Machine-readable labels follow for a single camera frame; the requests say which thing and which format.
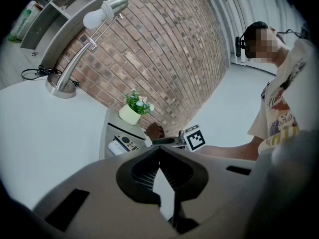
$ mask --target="lamp base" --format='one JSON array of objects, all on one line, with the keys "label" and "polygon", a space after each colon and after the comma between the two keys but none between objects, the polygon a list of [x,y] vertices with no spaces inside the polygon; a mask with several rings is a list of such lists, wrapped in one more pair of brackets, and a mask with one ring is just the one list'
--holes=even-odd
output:
[{"label": "lamp base", "polygon": [[49,74],[46,79],[46,89],[54,96],[59,98],[71,98],[75,94],[75,86],[71,80],[68,81],[64,89],[58,90],[56,84],[60,78],[60,74]]}]

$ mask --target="yellow flower pot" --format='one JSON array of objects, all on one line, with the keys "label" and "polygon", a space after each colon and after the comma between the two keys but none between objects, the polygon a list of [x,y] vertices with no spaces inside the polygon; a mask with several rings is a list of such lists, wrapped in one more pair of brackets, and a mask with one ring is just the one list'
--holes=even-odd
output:
[{"label": "yellow flower pot", "polygon": [[133,111],[128,104],[124,105],[119,110],[119,116],[122,120],[124,120],[125,122],[131,125],[136,125],[136,123],[139,121],[141,117],[141,115]]}]

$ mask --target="white desk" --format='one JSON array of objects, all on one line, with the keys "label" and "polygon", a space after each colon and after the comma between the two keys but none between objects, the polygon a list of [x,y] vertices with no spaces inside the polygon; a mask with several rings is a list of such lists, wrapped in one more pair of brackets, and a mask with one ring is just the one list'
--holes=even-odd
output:
[{"label": "white desk", "polygon": [[61,99],[46,78],[0,91],[0,177],[8,193],[33,208],[53,187],[99,160],[107,108],[77,88]]}]

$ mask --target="light bulb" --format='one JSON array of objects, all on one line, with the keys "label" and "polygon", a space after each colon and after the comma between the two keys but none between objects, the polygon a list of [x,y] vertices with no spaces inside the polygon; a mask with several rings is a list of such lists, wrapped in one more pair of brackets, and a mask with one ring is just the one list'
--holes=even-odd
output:
[{"label": "light bulb", "polygon": [[83,24],[89,29],[96,28],[102,24],[106,17],[107,15],[103,9],[95,10],[84,16]]}]

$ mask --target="desk lamp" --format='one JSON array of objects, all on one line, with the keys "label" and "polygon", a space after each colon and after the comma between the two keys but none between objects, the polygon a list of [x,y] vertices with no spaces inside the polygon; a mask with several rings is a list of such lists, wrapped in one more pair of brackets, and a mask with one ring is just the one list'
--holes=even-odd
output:
[{"label": "desk lamp", "polygon": [[[46,80],[47,90],[59,98],[71,98],[75,94],[75,86],[70,80],[70,77],[84,55],[84,53],[89,49],[90,45],[93,45],[92,51],[94,51],[98,45],[97,40],[109,29],[112,23],[118,19],[123,18],[120,14],[129,4],[129,0],[106,0],[102,3],[102,6],[99,10],[89,12],[83,18],[83,24],[87,28],[96,28],[96,31],[92,34],[91,37],[88,37],[89,42],[86,43],[72,58],[69,62],[63,73],[60,74],[50,74]],[[94,40],[94,36],[98,33],[100,28],[104,23],[112,18],[112,22],[106,27],[106,29],[98,35]]]}]

